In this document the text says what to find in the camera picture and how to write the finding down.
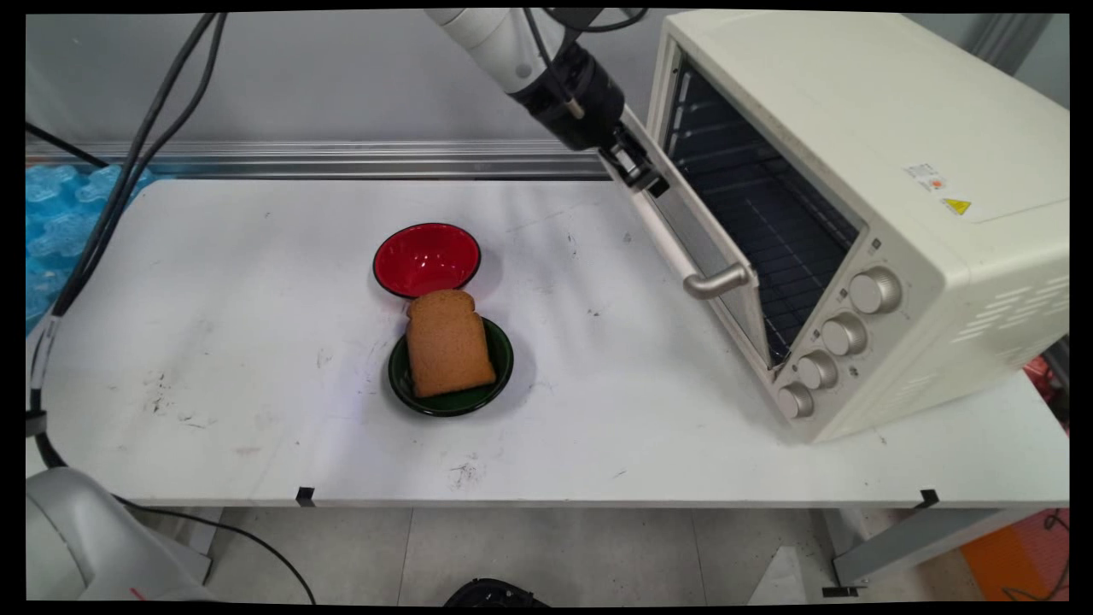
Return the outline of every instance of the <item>toast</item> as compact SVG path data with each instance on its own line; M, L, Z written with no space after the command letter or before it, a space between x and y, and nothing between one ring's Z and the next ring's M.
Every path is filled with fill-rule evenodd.
M432 398L497 380L486 350L485 328L474 314L470 294L461 289L431 292L410 304L407 317L415 397Z

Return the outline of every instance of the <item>oven door handle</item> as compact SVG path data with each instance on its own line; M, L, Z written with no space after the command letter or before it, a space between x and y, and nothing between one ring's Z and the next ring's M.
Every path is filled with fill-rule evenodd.
M698 268L694 265L691 257L680 245L675 233L668 227L668 223L661 217L660 212L653 204L650 197L644 191L635 191L630 194L634 209L645 229L653 237L653 243L657 246L657 251L668 260L672 269L683 277L683 289L695 298L715 298L726 292L742 286L751 281L751 272L747 267L734 262L728 269L704 276Z

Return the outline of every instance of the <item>red bowl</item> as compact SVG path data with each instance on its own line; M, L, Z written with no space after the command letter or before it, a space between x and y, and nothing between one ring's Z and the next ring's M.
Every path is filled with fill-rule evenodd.
M387 292L416 298L434 289L462 287L481 262L482 251L470 233L430 222L387 237L376 250L372 272Z

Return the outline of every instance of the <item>gray floor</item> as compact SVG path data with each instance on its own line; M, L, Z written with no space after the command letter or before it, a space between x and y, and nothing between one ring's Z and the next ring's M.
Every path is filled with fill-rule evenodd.
M475 577L552 606L745 604L779 546L795 546L811 603L983 600L959 552L823 599L831 546L816 512L666 509L228 509L225 523L281 551L326 604L442 605ZM250 541L220 531L209 589L221 600L305 602Z

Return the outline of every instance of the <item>black object on floor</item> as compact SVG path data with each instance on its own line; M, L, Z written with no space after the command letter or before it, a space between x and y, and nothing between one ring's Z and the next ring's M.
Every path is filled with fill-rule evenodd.
M474 579L451 594L444 606L550 607L536 600L531 592L497 579Z

